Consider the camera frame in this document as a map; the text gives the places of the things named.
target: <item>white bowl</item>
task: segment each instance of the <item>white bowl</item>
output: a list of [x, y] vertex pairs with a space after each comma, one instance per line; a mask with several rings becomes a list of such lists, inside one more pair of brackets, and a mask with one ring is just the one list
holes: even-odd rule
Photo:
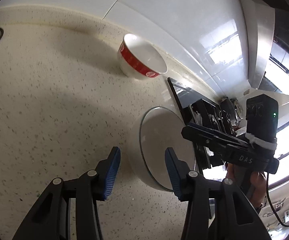
[[165, 164], [165, 150], [173, 147], [177, 157], [195, 169], [192, 142], [182, 138], [183, 121], [164, 107], [149, 109], [133, 125], [127, 147], [134, 173], [148, 186], [172, 191]]
[[159, 52], [147, 41], [133, 34], [126, 34], [118, 50], [120, 68], [128, 77], [154, 78], [167, 72]]

